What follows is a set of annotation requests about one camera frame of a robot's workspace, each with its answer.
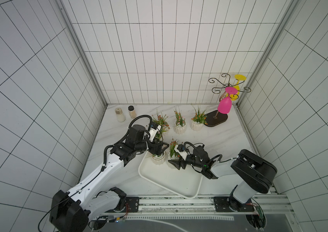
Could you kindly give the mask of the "red flower white pot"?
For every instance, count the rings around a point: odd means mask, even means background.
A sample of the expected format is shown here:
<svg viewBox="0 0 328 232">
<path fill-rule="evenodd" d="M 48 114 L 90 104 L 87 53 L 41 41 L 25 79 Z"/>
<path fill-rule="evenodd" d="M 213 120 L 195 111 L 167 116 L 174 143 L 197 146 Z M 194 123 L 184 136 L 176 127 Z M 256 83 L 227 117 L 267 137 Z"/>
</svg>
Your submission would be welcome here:
<svg viewBox="0 0 328 232">
<path fill-rule="evenodd" d="M 173 165 L 170 161 L 179 161 L 181 156 L 178 152 L 175 151 L 175 146 L 178 145 L 178 140 L 172 140 L 169 147 L 169 155 L 168 155 L 168 165 L 170 168 L 174 168 L 179 170 L 175 165 Z"/>
</svg>

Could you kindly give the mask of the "pink flower white pot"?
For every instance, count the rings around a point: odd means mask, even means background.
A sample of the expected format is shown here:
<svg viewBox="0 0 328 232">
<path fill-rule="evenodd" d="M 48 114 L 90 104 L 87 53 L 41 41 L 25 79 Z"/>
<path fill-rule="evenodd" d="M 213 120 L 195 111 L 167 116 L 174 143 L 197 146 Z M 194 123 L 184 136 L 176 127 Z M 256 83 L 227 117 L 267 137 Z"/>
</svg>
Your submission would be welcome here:
<svg viewBox="0 0 328 232">
<path fill-rule="evenodd" d="M 152 155 L 152 162 L 155 165 L 162 165 L 167 161 L 167 155 L 166 154 L 161 154 L 161 155 Z"/>
</svg>

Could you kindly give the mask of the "white rectangular storage tray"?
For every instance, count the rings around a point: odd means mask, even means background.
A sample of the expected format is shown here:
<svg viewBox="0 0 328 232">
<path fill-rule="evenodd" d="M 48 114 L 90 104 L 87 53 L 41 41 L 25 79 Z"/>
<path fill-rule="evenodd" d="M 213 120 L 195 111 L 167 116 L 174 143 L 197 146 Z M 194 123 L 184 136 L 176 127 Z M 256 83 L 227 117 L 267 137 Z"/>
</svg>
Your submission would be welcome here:
<svg viewBox="0 0 328 232">
<path fill-rule="evenodd" d="M 168 162 L 168 156 L 158 160 L 147 152 L 138 168 L 139 175 L 180 197 L 195 198 L 200 190 L 203 176 L 191 168 L 177 170 Z"/>
</svg>

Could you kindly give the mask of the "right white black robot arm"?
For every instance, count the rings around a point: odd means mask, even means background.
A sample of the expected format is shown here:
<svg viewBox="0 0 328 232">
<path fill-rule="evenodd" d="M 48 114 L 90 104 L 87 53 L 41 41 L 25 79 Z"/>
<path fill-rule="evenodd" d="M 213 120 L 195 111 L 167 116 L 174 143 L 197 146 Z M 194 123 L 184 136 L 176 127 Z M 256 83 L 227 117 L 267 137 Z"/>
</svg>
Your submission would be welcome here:
<svg viewBox="0 0 328 232">
<path fill-rule="evenodd" d="M 252 205 L 251 198 L 255 194 L 268 193 L 277 174 L 277 168 L 273 164 L 247 149 L 242 149 L 237 157 L 225 161 L 221 160 L 222 154 L 210 158 L 204 145 L 195 146 L 190 142 L 176 145 L 174 151 L 178 159 L 168 162 L 178 170 L 191 166 L 208 179 L 234 174 L 242 179 L 224 201 L 215 200 L 221 207 L 227 207 L 233 212 Z"/>
</svg>

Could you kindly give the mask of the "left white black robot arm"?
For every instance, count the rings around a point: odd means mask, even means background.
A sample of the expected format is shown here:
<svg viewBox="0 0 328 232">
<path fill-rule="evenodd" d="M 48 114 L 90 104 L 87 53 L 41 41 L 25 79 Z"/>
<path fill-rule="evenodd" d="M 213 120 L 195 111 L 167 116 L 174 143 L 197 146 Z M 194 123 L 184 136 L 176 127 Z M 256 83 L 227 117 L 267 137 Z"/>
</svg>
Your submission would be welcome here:
<svg viewBox="0 0 328 232">
<path fill-rule="evenodd" d="M 152 151 L 163 142 L 157 138 L 162 126 L 149 115 L 134 118 L 126 134 L 116 143 L 104 148 L 103 162 L 86 178 L 68 191 L 59 190 L 46 213 L 58 232 L 83 232 L 87 227 L 99 230 L 107 223 L 117 222 L 108 211 L 123 212 L 130 209 L 127 195 L 118 187 L 103 192 L 102 188 L 116 172 L 123 169 L 136 155 Z"/>
</svg>

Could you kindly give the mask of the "front left flower pot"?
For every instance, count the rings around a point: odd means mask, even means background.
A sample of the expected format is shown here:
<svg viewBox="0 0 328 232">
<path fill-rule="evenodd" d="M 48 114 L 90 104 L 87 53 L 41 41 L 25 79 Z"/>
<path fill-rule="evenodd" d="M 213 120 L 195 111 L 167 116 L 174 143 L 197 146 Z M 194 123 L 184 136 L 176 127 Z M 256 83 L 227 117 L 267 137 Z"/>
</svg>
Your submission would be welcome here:
<svg viewBox="0 0 328 232">
<path fill-rule="evenodd" d="M 155 134 L 155 137 L 153 139 L 154 143 L 159 143 L 163 141 L 163 132 L 160 130 Z"/>
</svg>

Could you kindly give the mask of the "back left flower pot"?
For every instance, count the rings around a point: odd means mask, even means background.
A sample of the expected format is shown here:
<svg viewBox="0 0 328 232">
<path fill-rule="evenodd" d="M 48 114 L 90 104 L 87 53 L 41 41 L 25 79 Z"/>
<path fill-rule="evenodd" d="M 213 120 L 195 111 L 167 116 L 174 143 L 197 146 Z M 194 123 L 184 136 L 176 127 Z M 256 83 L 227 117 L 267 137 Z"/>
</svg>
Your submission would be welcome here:
<svg viewBox="0 0 328 232">
<path fill-rule="evenodd" d="M 165 133 L 170 130 L 168 120 L 168 115 L 156 114 L 152 116 L 153 122 L 161 126 L 160 133 Z"/>
</svg>

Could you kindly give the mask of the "back middle flower pot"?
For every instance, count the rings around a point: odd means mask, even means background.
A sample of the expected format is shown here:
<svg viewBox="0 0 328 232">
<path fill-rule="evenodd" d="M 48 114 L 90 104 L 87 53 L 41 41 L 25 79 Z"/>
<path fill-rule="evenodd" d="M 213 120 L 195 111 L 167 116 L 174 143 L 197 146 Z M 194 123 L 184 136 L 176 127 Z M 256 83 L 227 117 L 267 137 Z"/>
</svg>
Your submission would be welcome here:
<svg viewBox="0 0 328 232">
<path fill-rule="evenodd" d="M 183 118 L 183 116 L 178 108 L 175 107 L 174 113 L 175 113 L 174 131 L 177 134 L 184 134 L 186 131 L 186 128 L 187 128 L 186 121 Z"/>
</svg>

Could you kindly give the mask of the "back right flower pot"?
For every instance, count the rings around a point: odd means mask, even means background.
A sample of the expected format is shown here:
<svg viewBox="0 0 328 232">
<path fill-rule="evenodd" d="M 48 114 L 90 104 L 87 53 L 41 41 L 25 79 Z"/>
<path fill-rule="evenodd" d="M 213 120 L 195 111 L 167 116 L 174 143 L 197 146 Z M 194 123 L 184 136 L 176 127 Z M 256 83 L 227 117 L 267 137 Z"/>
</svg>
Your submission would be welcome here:
<svg viewBox="0 0 328 232">
<path fill-rule="evenodd" d="M 207 124 L 206 109 L 202 110 L 200 105 L 194 106 L 195 115 L 191 119 L 191 129 L 193 131 L 200 131 L 205 124 Z"/>
</svg>

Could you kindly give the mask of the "black metal glass rack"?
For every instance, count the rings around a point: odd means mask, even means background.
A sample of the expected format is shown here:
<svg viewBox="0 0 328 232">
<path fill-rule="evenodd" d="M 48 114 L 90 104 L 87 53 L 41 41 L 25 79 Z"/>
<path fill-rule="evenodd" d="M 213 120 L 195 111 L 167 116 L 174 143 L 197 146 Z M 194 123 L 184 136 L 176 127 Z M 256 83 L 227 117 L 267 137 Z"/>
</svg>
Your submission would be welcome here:
<svg viewBox="0 0 328 232">
<path fill-rule="evenodd" d="M 226 87 L 232 87 L 234 84 L 231 84 L 231 75 L 228 73 L 222 73 L 220 75 L 223 78 L 228 78 L 228 82 L 227 83 L 223 83 L 221 82 L 219 79 L 212 77 L 208 79 L 208 82 L 211 84 L 214 84 L 216 82 L 220 83 L 220 87 L 213 87 L 212 88 L 212 92 L 214 94 L 221 94 L 219 97 L 219 103 L 221 101 L 221 96 L 224 94 L 225 92 L 225 88 Z M 241 93 L 250 93 L 252 90 L 249 87 L 244 87 L 243 89 L 240 89 L 239 92 L 239 97 L 241 95 Z M 221 114 L 218 111 L 218 108 L 210 113 L 207 113 L 207 119 L 206 119 L 206 126 L 207 127 L 215 127 L 218 126 L 224 122 L 226 122 L 228 120 L 228 114 Z"/>
</svg>

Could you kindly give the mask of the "black lid spice jar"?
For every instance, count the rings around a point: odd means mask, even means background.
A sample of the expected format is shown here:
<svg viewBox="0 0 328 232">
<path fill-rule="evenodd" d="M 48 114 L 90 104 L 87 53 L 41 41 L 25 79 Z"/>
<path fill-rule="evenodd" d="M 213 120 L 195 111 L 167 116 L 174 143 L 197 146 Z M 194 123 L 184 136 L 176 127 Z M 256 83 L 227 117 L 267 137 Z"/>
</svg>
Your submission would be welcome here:
<svg viewBox="0 0 328 232">
<path fill-rule="evenodd" d="M 132 119 L 137 117 L 136 109 L 133 105 L 128 106 L 129 115 Z"/>
</svg>

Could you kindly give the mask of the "white spice jar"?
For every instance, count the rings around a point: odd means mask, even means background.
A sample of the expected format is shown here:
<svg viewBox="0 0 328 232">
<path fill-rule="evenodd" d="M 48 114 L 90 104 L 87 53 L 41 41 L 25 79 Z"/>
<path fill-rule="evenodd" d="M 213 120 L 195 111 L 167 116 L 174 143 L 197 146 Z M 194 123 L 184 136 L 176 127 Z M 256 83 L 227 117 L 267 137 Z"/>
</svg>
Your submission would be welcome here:
<svg viewBox="0 0 328 232">
<path fill-rule="evenodd" d="M 115 109 L 115 114 L 118 122 L 124 122 L 126 120 L 123 110 L 120 107 Z"/>
</svg>

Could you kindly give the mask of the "pink wine glass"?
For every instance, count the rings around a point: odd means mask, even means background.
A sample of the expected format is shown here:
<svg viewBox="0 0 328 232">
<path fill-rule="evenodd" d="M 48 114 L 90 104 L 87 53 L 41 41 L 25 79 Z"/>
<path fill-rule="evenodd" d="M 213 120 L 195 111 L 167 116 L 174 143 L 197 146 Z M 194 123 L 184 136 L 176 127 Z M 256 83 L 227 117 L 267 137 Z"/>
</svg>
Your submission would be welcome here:
<svg viewBox="0 0 328 232">
<path fill-rule="evenodd" d="M 228 114 L 232 107 L 232 102 L 238 99 L 239 89 L 235 87 L 226 87 L 221 101 L 218 105 L 218 111 L 221 114 Z"/>
</svg>

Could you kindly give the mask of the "yellow wine glass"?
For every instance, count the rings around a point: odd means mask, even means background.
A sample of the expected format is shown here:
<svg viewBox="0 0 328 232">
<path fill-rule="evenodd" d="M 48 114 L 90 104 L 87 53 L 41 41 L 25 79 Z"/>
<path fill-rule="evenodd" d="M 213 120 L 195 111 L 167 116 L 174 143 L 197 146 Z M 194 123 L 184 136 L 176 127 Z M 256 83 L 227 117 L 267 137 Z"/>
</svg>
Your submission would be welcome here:
<svg viewBox="0 0 328 232">
<path fill-rule="evenodd" d="M 234 78 L 237 80 L 237 82 L 232 87 L 234 87 L 237 90 L 237 92 L 235 94 L 230 95 L 230 99 L 232 101 L 235 101 L 239 98 L 239 92 L 240 92 L 240 86 L 239 85 L 243 84 L 247 79 L 244 75 L 241 75 L 241 74 L 236 74 L 234 76 Z"/>
</svg>

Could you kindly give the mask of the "aluminium mounting rail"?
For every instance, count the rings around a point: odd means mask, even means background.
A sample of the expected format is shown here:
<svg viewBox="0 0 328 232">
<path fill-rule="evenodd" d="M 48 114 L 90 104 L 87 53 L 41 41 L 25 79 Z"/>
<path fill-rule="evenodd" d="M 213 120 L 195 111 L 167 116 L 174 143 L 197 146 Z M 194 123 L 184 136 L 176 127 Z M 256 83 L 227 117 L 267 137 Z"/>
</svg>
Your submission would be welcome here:
<svg viewBox="0 0 328 232">
<path fill-rule="evenodd" d="M 201 195 L 184 199 L 173 195 L 145 195 L 127 197 L 121 208 L 119 197 L 113 193 L 98 196 L 87 204 L 89 219 L 224 219 L 234 215 L 290 214 L 291 204 L 283 195 L 261 194 L 253 197 L 239 210 L 233 211 L 226 203 L 227 196 Z"/>
</svg>

